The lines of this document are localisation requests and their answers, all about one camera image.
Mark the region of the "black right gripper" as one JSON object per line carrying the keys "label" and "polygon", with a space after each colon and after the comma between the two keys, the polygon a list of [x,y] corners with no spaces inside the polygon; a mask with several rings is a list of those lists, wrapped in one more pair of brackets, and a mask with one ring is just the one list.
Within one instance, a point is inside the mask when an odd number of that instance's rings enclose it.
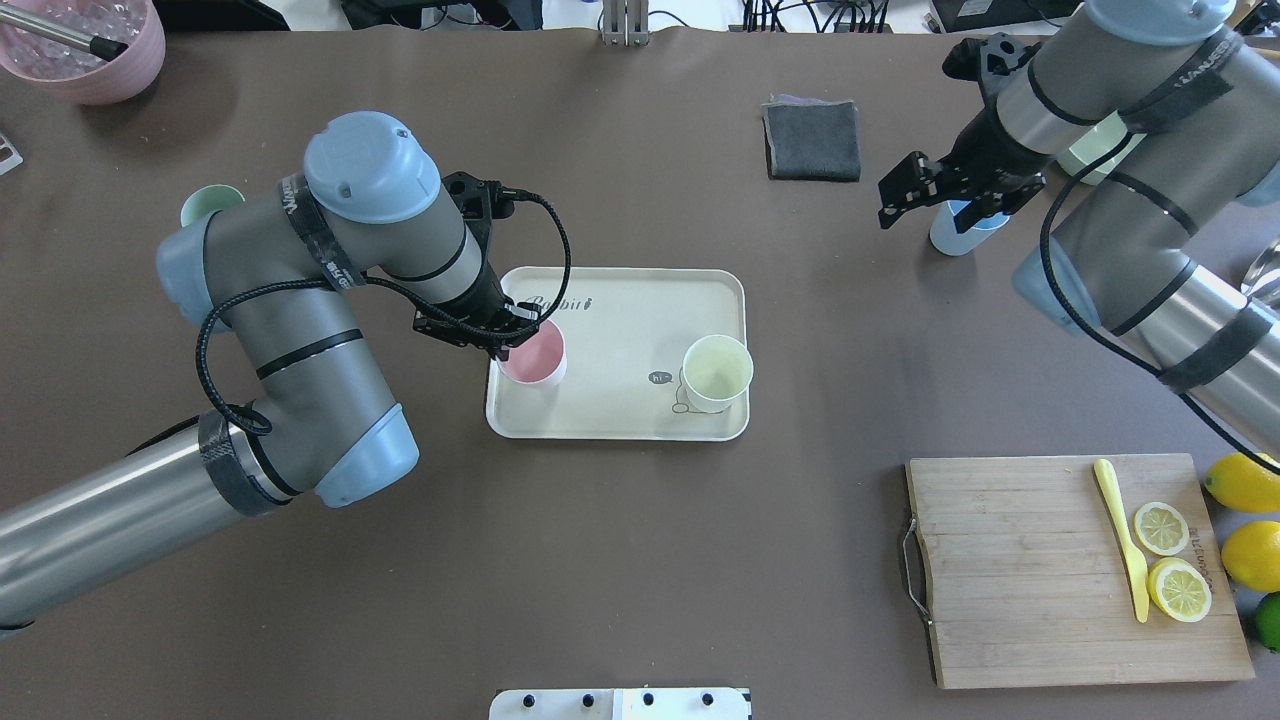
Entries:
{"label": "black right gripper", "polygon": [[1050,158],[1021,146],[993,106],[984,108],[938,161],[910,151],[878,182],[879,228],[890,229],[914,209],[960,200],[955,229],[998,228],[1044,187]]}

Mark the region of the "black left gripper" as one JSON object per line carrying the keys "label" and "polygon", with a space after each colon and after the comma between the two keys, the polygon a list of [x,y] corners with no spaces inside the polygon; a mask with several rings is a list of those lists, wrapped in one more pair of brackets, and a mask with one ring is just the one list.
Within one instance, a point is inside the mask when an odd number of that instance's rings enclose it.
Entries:
{"label": "black left gripper", "polygon": [[458,347],[474,345],[488,351],[490,360],[500,363],[508,360],[512,348],[517,348],[534,337],[541,323],[539,310],[525,310],[525,307],[515,305],[512,299],[502,291],[500,282],[488,263],[483,264],[477,279],[460,297],[449,302],[431,301],[431,305],[466,325],[502,334],[504,338],[493,341],[471,331],[461,331],[456,325],[425,313],[421,307],[417,309],[413,319],[416,332]]}

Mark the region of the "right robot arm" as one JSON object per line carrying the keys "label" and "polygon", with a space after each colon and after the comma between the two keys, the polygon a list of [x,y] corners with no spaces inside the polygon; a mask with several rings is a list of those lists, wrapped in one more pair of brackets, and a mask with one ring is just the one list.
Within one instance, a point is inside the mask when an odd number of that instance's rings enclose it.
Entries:
{"label": "right robot arm", "polygon": [[1277,455],[1277,314],[1201,266],[1185,243],[1231,202],[1277,200],[1277,68],[1229,24],[1231,1],[1088,1],[1046,41],[966,38],[943,70],[984,106],[937,161],[879,181],[879,224],[948,200],[970,229],[1014,214],[1044,168],[1106,117],[1140,142],[1039,246],[1020,293],[1133,361],[1210,425]]}

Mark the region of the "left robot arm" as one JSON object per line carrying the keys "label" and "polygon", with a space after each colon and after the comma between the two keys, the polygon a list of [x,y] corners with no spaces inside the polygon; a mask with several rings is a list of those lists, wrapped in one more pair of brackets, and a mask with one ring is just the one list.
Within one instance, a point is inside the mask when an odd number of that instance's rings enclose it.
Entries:
{"label": "left robot arm", "polygon": [[402,120],[352,111],[274,191],[206,211],[156,256],[196,331],[205,410],[3,514],[3,634],[303,495],[343,507],[410,473],[419,447],[349,296],[379,287],[413,328],[504,360],[547,323],[489,261],[471,176],[444,176]]}

